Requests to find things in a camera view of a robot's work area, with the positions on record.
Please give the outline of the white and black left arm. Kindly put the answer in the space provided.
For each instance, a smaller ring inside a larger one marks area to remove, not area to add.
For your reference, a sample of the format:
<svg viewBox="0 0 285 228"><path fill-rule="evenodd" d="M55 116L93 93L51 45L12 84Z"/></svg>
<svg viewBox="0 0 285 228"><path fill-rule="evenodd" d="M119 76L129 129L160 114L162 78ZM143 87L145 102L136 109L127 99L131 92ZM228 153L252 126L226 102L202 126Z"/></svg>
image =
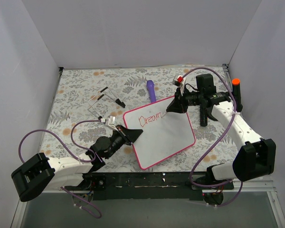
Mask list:
<svg viewBox="0 0 285 228"><path fill-rule="evenodd" d="M49 158L42 152L35 154L11 174L20 201L30 201L48 189L65 186L88 189L92 179L87 174L105 166L106 159L123 145L132 145L142 133L142 129L128 129L117 125L111 137L99 137L78 158Z"/></svg>

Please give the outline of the pink framed whiteboard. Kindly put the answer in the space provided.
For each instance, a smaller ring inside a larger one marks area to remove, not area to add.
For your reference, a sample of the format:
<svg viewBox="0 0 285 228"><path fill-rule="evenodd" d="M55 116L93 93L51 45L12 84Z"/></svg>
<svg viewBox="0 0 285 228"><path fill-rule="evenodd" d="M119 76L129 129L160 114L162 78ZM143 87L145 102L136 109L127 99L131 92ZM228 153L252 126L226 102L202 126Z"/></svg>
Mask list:
<svg viewBox="0 0 285 228"><path fill-rule="evenodd" d="M173 99L173 96L166 97L123 114L126 128L143 130L133 144L133 151L142 170L174 156L196 142L187 113L168 113L162 118Z"/></svg>

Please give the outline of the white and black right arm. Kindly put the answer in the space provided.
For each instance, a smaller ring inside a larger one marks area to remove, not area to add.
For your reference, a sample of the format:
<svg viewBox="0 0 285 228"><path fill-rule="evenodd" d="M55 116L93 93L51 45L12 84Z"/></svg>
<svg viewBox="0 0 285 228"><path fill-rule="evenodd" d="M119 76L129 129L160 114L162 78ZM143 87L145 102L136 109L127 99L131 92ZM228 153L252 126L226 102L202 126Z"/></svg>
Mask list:
<svg viewBox="0 0 285 228"><path fill-rule="evenodd" d="M216 189L227 180L248 181L273 173L276 144L257 134L241 117L239 79L232 80L230 93L217 92L211 74L196 76L197 88L192 91L186 88L188 84L183 76L176 76L172 83L177 90L166 112L183 114L188 107L199 106L200 125L207 126L208 119L220 122L238 150L234 161L208 167L199 185Z"/></svg>

